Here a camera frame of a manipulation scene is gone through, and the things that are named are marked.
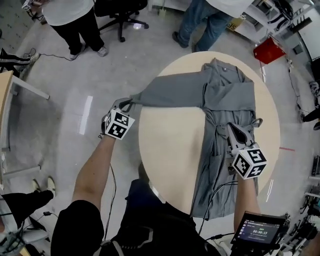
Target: blue jeans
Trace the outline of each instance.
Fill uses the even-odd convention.
[[[184,13],[177,36],[181,44],[186,47],[189,45],[192,32],[205,18],[207,18],[206,28],[201,39],[195,45],[196,52],[208,51],[233,17],[214,8],[206,0],[192,0]]]

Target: black pants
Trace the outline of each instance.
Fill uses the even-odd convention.
[[[70,54],[77,55],[81,51],[80,36],[94,51],[105,45],[100,37],[96,16],[92,8],[86,15],[61,26],[51,26],[69,45]]]
[[[19,77],[19,72],[14,66],[26,66],[30,64],[30,58],[19,58],[16,55],[6,53],[4,49],[0,52],[0,73],[6,68],[8,71],[13,71],[13,75]]]
[[[42,192],[35,191],[33,193],[11,193],[2,195],[3,199],[10,208],[18,229],[22,222],[28,218],[35,210],[44,207],[54,198],[54,194],[50,190]]]
[[[316,120],[317,118],[320,118],[320,108],[316,108],[314,111],[307,114],[302,120],[304,122],[311,122],[313,120]]]

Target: person's hand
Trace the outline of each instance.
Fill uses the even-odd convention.
[[[34,1],[31,6],[31,11],[37,13],[40,10],[40,8],[48,2],[49,2],[49,0],[36,0],[36,1]]]

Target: red box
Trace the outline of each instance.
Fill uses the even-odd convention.
[[[253,50],[253,54],[254,57],[262,63],[269,64],[270,62],[279,59],[286,53],[277,40],[275,40],[273,37],[269,37]]]

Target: concrete floor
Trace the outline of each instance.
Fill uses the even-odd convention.
[[[44,211],[58,214],[70,204],[77,174],[100,140],[98,135],[101,118],[111,104],[119,98],[140,92],[168,64],[191,52],[190,48],[180,48],[171,38],[172,29],[178,28],[182,13],[167,11],[165,18],[161,18],[156,12],[143,10],[139,19],[147,22],[150,28],[134,30],[132,26],[128,26],[124,30],[124,43],[118,41],[116,29],[102,32],[101,37],[110,48],[106,57],[101,58],[89,49],[73,62],[41,56],[32,68],[27,82],[48,93],[50,100],[27,91],[21,91],[14,100],[10,114],[11,152],[7,156],[8,167],[18,169],[41,164],[42,170],[40,173],[10,179],[5,184],[5,192],[31,192],[33,178],[45,185],[49,175],[55,179],[57,186],[57,197],[37,210],[35,218],[39,218]],[[103,25],[107,21],[107,17],[100,18],[98,23]],[[19,53],[28,52],[32,47],[40,53],[57,56],[68,56],[69,51],[64,40],[48,25],[35,24]],[[261,76],[261,65],[253,57],[253,48],[254,45],[246,39],[226,31],[210,50],[240,59]],[[292,59],[295,61],[297,57],[292,55]],[[312,78],[308,76],[308,72],[304,72],[304,67],[298,61],[294,65],[293,86],[300,95],[302,108],[310,112],[314,109],[308,85]],[[261,211],[265,214],[282,215],[289,212],[296,216],[304,199],[304,191],[310,184],[307,178],[311,172],[313,156],[320,153],[320,133],[313,131],[313,122],[298,122],[297,99],[285,58],[280,58],[263,69],[265,83],[279,115],[281,147],[295,151],[280,150],[271,177],[274,182],[269,199],[266,202],[269,182],[258,199]],[[81,135],[79,125],[88,96],[92,96],[93,101],[85,134]],[[112,156],[117,194],[108,238],[118,231],[130,183],[138,177],[141,159],[137,138],[134,137],[135,129],[130,131],[123,142],[116,143]],[[112,191],[113,181],[110,178],[101,210],[104,224],[110,209]],[[51,234],[56,219],[53,215],[41,219]],[[201,219],[195,221],[199,227]],[[206,222],[201,235],[208,238],[232,231],[233,216],[230,215]],[[49,243],[40,246],[49,252]]]

